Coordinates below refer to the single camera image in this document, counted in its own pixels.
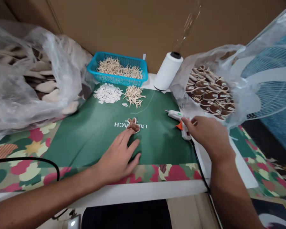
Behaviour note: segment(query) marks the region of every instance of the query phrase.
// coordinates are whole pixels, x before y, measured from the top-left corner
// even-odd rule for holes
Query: fan blade
[[[249,85],[268,81],[286,81],[286,67],[268,69],[258,72],[246,78]]]
[[[247,107],[247,110],[246,110],[247,114],[251,114],[251,113],[259,112],[261,110],[262,104],[257,94],[252,93],[248,95],[246,99],[244,99],[244,103],[242,104],[242,106]]]
[[[249,64],[255,56],[248,56],[238,59],[231,67],[231,74],[240,76],[244,68]]]

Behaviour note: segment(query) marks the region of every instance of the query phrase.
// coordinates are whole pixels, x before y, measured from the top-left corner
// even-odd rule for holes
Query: cardboard box
[[[6,0],[22,22],[64,33],[89,52],[142,58],[157,73],[173,51],[193,0]],[[286,8],[286,0],[205,0],[181,54],[247,44]]]

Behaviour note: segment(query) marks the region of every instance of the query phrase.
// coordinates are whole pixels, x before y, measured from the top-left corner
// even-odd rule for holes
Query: plastic bag
[[[243,98],[246,98],[246,95],[251,94],[251,89],[247,85],[245,79],[233,75],[230,72],[235,57],[243,52],[245,48],[246,47],[243,45],[224,45],[210,50],[209,52],[199,53],[185,58],[170,85],[170,90],[172,91],[180,110],[187,117],[193,118],[196,115],[214,117],[214,115],[204,112],[185,91],[191,70],[194,67],[204,65],[209,67],[217,76],[223,77],[230,87],[231,95],[233,96],[235,103],[235,112],[229,116],[224,124],[228,128],[233,128],[246,120],[248,107],[245,105]],[[223,59],[232,52],[234,52],[233,55]]]
[[[9,45],[21,47],[25,55],[12,65],[0,59],[0,135],[34,129],[61,119],[66,109],[82,105],[92,93],[94,82],[85,67],[92,55],[74,40],[64,35],[55,36],[41,27],[0,20],[0,50]],[[36,50],[45,55],[36,57]],[[23,75],[36,67],[39,58],[51,66],[59,89],[55,101],[39,99],[24,80]]]

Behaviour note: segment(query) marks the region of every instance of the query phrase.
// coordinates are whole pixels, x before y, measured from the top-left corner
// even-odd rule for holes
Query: pile of white tags
[[[115,103],[121,99],[122,91],[120,88],[115,87],[112,84],[105,83],[94,91],[94,97],[99,99],[99,103]]]

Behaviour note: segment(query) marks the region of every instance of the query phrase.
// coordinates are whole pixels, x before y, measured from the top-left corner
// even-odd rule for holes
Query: finger
[[[128,147],[128,150],[127,152],[129,153],[130,157],[131,158],[131,155],[133,154],[133,152],[136,150],[136,148],[138,147],[140,143],[140,140],[139,139],[136,139],[133,141],[133,143],[131,143],[131,145]]]
[[[181,120],[183,121],[183,123],[186,125],[188,131],[190,132],[190,134],[194,134],[195,133],[195,127],[193,125],[193,123],[188,120],[187,118],[183,117],[181,118]]]
[[[128,131],[125,132],[125,134],[123,135],[121,145],[127,146],[127,143],[129,141],[130,136],[133,135],[134,133],[135,133],[135,131],[133,129],[129,128]]]
[[[125,130],[123,130],[121,133],[119,133],[119,135],[114,139],[114,141],[113,141],[112,144],[114,144],[114,143],[121,144],[121,141],[122,141],[122,139],[123,139],[123,136],[124,136],[124,134],[125,134],[127,131],[129,131],[129,129],[125,129]]]
[[[138,153],[135,158],[132,160],[132,162],[130,162],[127,167],[126,167],[126,170],[125,170],[125,176],[129,175],[133,170],[134,168],[139,164],[139,159],[141,157],[141,154]]]
[[[195,116],[193,119],[192,119],[192,123],[194,123],[195,121],[197,121],[197,122],[199,122],[199,121],[201,121],[201,120],[203,120],[203,119],[205,119],[205,118],[207,118],[207,117],[204,117],[204,116]]]

